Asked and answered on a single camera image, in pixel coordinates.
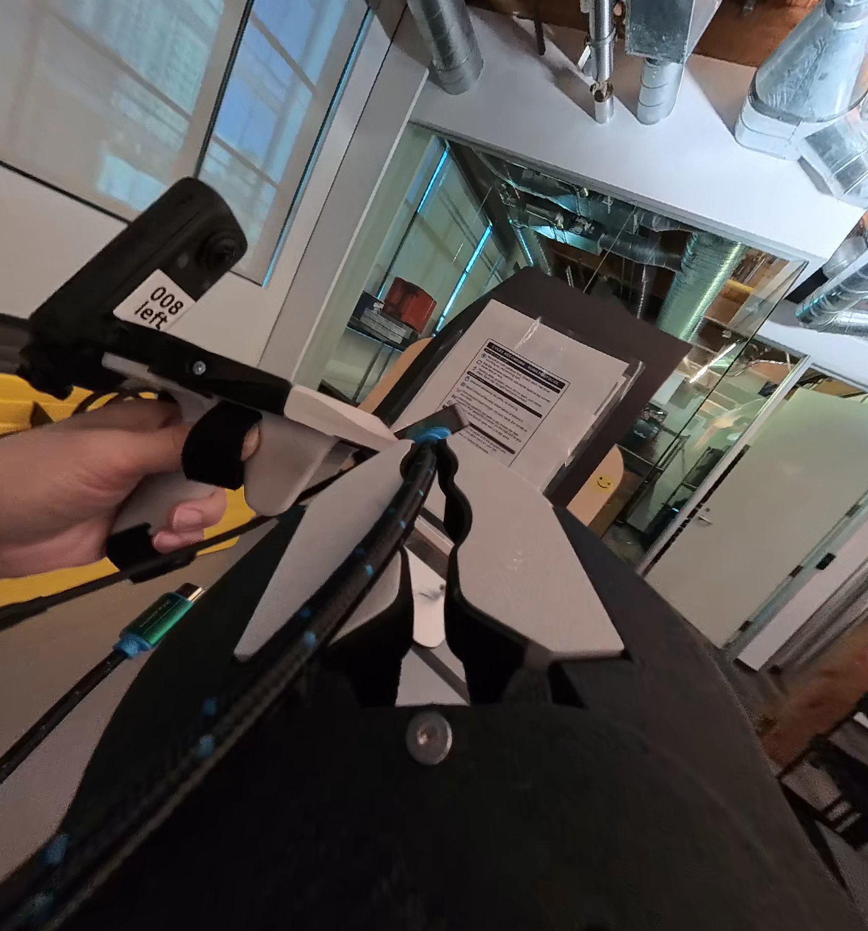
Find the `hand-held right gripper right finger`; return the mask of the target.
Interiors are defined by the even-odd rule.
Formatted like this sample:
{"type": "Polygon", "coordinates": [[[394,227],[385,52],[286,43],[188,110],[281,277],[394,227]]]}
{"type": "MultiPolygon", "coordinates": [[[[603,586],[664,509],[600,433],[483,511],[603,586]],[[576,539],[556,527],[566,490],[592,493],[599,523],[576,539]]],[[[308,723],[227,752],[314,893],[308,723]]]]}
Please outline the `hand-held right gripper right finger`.
{"type": "Polygon", "coordinates": [[[444,629],[474,705],[625,645],[548,499],[470,444],[437,444],[448,558],[444,629]]]}

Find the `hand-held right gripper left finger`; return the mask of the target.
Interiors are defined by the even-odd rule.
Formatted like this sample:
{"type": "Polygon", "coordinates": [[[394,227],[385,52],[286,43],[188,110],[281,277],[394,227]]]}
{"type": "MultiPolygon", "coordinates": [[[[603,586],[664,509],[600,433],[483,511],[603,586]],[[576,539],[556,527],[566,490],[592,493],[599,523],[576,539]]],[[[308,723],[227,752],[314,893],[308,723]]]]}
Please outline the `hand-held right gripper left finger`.
{"type": "MultiPolygon", "coordinates": [[[[402,484],[402,461],[412,442],[401,439],[356,465],[308,505],[280,558],[234,655],[255,658],[292,615],[361,543],[402,484]]],[[[396,703],[402,662],[414,641],[414,596],[409,561],[398,549],[332,638],[324,664],[343,676],[362,705],[396,703]]]]}

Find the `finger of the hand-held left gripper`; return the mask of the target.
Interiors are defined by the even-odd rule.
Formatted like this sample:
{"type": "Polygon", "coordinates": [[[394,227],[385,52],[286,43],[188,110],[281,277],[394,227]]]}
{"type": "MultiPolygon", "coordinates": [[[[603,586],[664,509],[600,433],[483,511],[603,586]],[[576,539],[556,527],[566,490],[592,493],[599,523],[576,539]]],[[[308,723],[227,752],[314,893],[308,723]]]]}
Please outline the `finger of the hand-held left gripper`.
{"type": "Polygon", "coordinates": [[[374,414],[300,385],[289,390],[285,418],[353,447],[374,452],[399,442],[374,414]]]}

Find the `person's left hand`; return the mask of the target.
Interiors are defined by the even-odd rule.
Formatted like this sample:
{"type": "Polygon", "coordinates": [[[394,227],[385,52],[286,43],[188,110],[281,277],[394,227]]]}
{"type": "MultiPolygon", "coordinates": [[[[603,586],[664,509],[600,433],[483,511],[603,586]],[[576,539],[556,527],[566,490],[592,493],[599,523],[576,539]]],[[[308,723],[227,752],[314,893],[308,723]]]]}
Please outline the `person's left hand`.
{"type": "Polygon", "coordinates": [[[173,403],[132,400],[0,436],[0,580],[102,560],[123,502],[181,470],[191,429],[173,403]]]}

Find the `white plate with round disc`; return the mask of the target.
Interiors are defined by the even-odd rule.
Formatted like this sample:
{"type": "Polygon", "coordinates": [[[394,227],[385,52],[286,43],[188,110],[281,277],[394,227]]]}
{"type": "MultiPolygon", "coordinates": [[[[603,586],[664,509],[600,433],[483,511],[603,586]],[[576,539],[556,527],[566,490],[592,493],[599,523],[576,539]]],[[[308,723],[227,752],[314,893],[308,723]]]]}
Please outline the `white plate with round disc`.
{"type": "Polygon", "coordinates": [[[414,604],[414,642],[435,649],[445,642],[446,582],[416,554],[406,550],[414,604]]]}

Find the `red storage box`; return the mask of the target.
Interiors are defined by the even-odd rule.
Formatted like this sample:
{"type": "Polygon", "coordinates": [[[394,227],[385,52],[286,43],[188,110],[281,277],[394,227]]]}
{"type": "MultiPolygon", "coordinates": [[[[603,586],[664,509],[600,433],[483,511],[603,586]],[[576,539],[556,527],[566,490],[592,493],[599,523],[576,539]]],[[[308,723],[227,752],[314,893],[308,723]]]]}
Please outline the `red storage box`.
{"type": "Polygon", "coordinates": [[[428,326],[435,308],[435,299],[425,290],[401,277],[395,277],[386,292],[382,313],[421,334],[428,326]]]}

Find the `large glass window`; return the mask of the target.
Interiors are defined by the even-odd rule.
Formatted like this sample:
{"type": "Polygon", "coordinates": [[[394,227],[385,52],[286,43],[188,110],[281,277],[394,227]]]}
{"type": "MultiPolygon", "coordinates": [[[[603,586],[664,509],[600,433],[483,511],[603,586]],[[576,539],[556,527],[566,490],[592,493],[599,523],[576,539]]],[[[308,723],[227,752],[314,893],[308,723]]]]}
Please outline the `large glass window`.
{"type": "Polygon", "coordinates": [[[264,284],[371,21],[352,1],[0,1],[0,161],[120,218],[175,180],[264,284]]]}

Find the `laminated instruction sheet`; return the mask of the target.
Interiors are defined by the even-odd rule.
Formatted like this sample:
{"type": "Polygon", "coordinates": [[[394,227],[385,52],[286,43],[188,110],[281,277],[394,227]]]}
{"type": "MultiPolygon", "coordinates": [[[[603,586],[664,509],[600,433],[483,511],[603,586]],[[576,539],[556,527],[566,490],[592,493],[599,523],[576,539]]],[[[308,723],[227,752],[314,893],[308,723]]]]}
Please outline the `laminated instruction sheet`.
{"type": "Polygon", "coordinates": [[[465,415],[460,438],[538,488],[572,462],[645,367],[496,300],[464,336],[472,355],[443,406],[465,415]]]}

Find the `cluster of silver pipes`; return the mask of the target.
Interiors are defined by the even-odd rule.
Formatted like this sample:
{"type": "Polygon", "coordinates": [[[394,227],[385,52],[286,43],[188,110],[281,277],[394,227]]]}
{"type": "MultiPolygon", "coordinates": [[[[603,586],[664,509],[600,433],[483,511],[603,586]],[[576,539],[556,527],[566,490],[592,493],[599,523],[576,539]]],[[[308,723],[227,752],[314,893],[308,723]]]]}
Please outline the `cluster of silver pipes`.
{"type": "MultiPolygon", "coordinates": [[[[718,2],[579,2],[588,36],[578,66],[600,123],[614,111],[615,3],[625,6],[625,51],[644,62],[636,118],[654,125],[673,112],[718,2]]],[[[802,162],[831,197],[868,213],[868,1],[817,2],[755,72],[733,134],[746,149],[802,162]]],[[[868,244],[826,275],[796,320],[868,339],[868,244]]]]}

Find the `silver spiral duct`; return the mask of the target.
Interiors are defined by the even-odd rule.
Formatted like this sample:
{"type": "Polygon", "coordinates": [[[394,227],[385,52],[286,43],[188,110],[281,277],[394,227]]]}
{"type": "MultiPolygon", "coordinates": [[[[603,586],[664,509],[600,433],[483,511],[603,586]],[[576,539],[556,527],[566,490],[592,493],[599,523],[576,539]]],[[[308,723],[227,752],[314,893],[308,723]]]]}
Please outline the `silver spiral duct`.
{"type": "Polygon", "coordinates": [[[482,75],[483,58],[465,1],[408,1],[428,51],[430,69],[452,96],[470,91],[482,75]]]}

